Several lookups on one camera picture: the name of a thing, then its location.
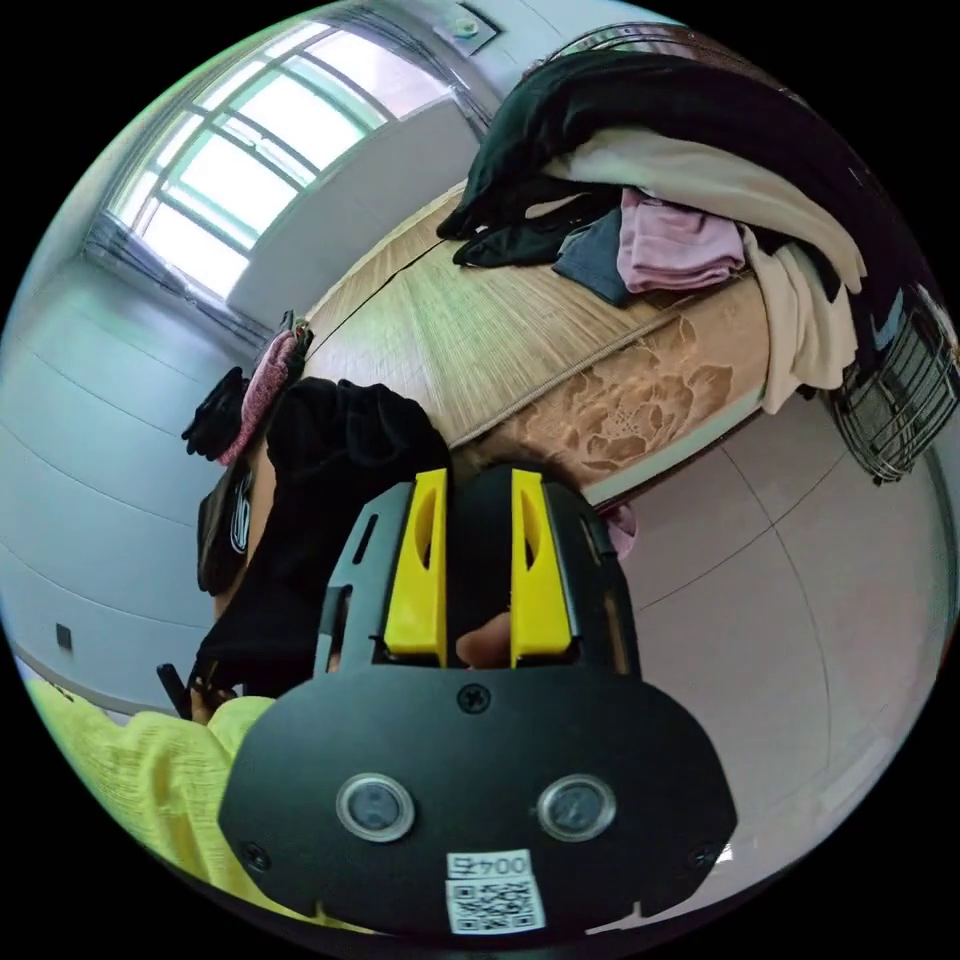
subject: yellow fabric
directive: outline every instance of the yellow fabric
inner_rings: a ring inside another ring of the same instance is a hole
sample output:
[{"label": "yellow fabric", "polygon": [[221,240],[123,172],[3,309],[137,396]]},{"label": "yellow fabric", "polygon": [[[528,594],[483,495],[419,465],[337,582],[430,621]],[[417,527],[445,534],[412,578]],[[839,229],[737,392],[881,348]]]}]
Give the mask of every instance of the yellow fabric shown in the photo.
[{"label": "yellow fabric", "polygon": [[44,680],[27,689],[57,745],[104,809],[154,853],[225,893],[323,926],[363,930],[322,913],[311,920],[268,900],[217,826],[230,766],[247,731],[273,703],[239,697],[207,726],[139,713],[126,726]]}]

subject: hand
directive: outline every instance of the hand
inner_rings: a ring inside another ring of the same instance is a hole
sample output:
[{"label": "hand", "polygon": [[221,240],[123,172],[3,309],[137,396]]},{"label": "hand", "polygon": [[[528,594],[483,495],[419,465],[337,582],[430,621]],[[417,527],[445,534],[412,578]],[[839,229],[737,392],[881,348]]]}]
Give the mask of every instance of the hand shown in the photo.
[{"label": "hand", "polygon": [[510,613],[497,614],[478,630],[457,641],[457,656],[468,670],[495,670],[510,666]]},{"label": "hand", "polygon": [[193,688],[190,690],[190,714],[194,723],[206,726],[210,718],[214,715],[217,707],[220,707],[228,700],[233,700],[236,694],[232,690],[218,690],[212,697],[216,706],[212,709],[204,702],[203,696],[199,690]]}]

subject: window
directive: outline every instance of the window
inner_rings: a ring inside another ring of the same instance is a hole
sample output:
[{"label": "window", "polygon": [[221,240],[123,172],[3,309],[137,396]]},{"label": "window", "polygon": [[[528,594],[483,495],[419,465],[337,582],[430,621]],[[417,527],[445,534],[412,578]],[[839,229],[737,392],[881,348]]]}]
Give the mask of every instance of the window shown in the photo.
[{"label": "window", "polygon": [[226,298],[260,237],[324,170],[449,93],[390,51],[309,20],[203,91],[109,209]]}]

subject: metal wire rack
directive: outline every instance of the metal wire rack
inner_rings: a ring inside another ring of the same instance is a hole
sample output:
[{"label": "metal wire rack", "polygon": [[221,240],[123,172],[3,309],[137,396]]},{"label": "metal wire rack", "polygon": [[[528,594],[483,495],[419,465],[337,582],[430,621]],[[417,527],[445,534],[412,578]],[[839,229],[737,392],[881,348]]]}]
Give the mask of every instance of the metal wire rack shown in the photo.
[{"label": "metal wire rack", "polygon": [[946,311],[923,287],[905,290],[903,320],[884,361],[867,378],[851,367],[829,399],[837,428],[874,483],[910,473],[960,406],[960,346]]}]

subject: mattress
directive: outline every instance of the mattress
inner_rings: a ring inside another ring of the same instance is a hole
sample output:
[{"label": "mattress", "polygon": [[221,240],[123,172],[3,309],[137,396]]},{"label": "mattress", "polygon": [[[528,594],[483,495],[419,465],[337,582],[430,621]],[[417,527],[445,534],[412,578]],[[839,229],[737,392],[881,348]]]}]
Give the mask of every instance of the mattress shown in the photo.
[{"label": "mattress", "polygon": [[462,189],[401,224],[310,311],[305,375],[382,382],[416,400],[460,474],[535,452],[605,499],[611,477],[640,476],[639,464],[666,463],[664,451],[706,437],[725,412],[755,409],[769,334],[749,272],[623,310],[549,266],[458,267],[459,244],[436,227]]},{"label": "mattress", "polygon": [[758,410],[768,351],[759,288],[735,284],[455,451],[456,472],[533,455],[564,467],[592,503],[615,501]]}]

